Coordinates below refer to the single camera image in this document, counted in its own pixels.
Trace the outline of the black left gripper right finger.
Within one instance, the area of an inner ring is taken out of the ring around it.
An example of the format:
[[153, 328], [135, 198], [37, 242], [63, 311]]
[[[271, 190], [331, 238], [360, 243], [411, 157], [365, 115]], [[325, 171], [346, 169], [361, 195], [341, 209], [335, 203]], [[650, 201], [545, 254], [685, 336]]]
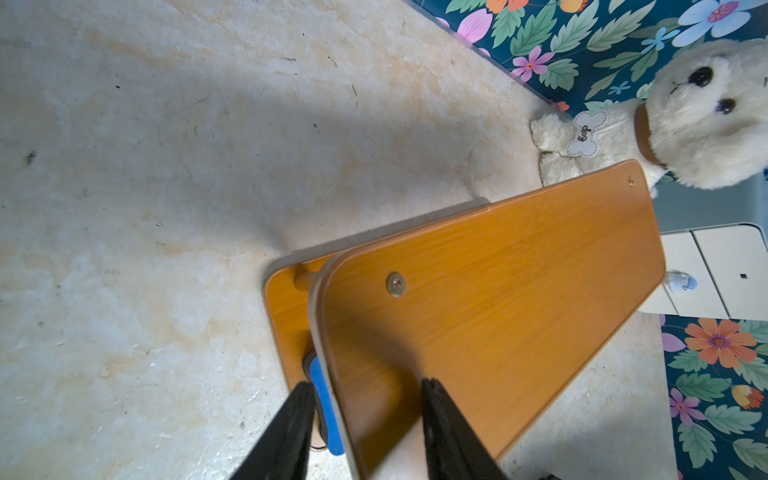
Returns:
[[423, 379], [421, 395], [429, 479], [506, 479], [438, 380]]

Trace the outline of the blue eraser shelf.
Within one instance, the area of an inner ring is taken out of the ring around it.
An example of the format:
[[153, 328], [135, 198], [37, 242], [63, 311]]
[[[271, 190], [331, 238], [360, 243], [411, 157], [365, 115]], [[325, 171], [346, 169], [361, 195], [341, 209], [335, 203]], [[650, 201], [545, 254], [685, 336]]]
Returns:
[[314, 351], [307, 353], [302, 360], [302, 369], [307, 380], [314, 386], [317, 430], [323, 445], [315, 450], [328, 450], [333, 456], [345, 453], [338, 421], [333, 411], [330, 392]]

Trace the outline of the orange wooden two-tier shelf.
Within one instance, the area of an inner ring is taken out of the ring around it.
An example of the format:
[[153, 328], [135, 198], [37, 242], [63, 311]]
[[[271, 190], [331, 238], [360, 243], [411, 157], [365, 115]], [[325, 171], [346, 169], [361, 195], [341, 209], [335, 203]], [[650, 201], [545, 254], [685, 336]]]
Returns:
[[287, 384], [318, 357], [353, 477], [423, 479], [423, 379], [501, 460], [665, 269], [631, 160], [286, 265], [263, 293]]

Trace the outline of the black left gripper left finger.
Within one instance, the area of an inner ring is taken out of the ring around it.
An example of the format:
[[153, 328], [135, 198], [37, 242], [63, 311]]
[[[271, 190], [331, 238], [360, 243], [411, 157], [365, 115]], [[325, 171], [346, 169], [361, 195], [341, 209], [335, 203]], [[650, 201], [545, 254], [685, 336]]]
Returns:
[[305, 479], [314, 414], [314, 387], [300, 382], [231, 479]]

